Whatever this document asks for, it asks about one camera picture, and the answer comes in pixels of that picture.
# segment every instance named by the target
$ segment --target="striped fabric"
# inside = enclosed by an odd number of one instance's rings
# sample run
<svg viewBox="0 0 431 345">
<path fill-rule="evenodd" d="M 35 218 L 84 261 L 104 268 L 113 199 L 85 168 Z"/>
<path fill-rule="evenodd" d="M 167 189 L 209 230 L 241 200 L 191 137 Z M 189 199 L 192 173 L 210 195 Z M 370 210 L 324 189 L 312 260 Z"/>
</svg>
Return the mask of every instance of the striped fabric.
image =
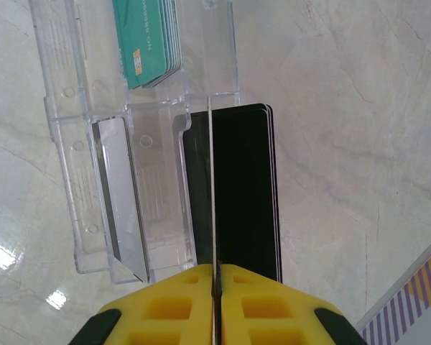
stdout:
<svg viewBox="0 0 431 345">
<path fill-rule="evenodd" d="M 431 257 L 362 330 L 369 345 L 391 345 L 431 308 Z"/>
</svg>

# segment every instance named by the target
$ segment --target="marble floor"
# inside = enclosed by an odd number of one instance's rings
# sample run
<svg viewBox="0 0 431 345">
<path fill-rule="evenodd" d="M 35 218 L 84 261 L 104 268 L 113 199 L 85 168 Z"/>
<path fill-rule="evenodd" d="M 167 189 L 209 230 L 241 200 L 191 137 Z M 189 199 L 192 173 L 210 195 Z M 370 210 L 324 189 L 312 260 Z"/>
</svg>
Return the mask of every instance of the marble floor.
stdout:
<svg viewBox="0 0 431 345">
<path fill-rule="evenodd" d="M 356 323 L 431 243 L 431 0 L 233 0 L 274 109 L 284 282 Z M 140 284 L 79 275 L 27 0 L 0 0 L 0 344 L 66 344 Z"/>
</svg>

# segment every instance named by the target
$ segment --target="stack of black cards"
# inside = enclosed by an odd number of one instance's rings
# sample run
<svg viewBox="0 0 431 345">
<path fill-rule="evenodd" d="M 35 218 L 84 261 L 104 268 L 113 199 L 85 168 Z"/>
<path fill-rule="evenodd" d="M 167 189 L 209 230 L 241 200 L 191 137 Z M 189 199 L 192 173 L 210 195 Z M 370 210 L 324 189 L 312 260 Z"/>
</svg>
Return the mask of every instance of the stack of black cards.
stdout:
<svg viewBox="0 0 431 345">
<path fill-rule="evenodd" d="M 282 281 L 273 113 L 253 104 L 214 110 L 218 257 Z M 198 263 L 212 263 L 208 112 L 183 136 Z"/>
</svg>

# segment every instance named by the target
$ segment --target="stack of green cards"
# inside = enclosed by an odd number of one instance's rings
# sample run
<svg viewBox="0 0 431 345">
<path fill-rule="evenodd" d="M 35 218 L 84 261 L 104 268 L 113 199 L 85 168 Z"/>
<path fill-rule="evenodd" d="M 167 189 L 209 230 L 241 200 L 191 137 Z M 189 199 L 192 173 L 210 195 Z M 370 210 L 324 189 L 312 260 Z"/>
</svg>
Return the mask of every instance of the stack of green cards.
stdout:
<svg viewBox="0 0 431 345">
<path fill-rule="evenodd" d="M 128 88 L 151 88 L 180 69 L 175 0 L 113 0 Z"/>
</svg>

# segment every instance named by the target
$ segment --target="transparent plastic tray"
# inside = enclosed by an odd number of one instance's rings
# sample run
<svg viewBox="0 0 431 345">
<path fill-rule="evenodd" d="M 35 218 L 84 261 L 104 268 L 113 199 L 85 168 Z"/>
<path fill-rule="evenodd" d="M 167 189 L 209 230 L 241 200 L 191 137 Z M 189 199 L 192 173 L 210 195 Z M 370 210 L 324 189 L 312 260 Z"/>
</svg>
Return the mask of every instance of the transparent plastic tray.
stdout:
<svg viewBox="0 0 431 345">
<path fill-rule="evenodd" d="M 29 0 L 45 81 L 45 107 L 60 156 L 79 273 L 135 280 L 112 250 L 91 124 L 122 118 L 150 281 L 195 265 L 182 133 L 190 114 L 238 103 L 232 3 L 175 0 L 182 69 L 155 88 L 128 90 L 112 0 Z"/>
</svg>

